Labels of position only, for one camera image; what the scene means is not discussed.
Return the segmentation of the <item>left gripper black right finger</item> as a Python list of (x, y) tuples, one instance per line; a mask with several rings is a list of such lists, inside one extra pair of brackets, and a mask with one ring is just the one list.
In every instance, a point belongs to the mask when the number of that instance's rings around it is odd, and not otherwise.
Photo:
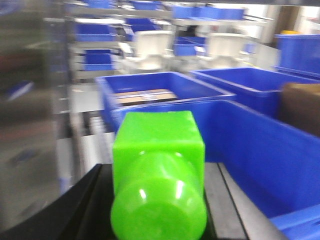
[(247, 197), (223, 163), (205, 164), (205, 240), (286, 240)]

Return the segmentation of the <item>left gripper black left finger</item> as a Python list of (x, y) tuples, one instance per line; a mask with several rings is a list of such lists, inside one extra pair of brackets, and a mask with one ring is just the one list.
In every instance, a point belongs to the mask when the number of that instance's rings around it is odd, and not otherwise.
[(46, 208), (2, 232), (2, 240), (114, 240), (110, 164), (96, 164)]

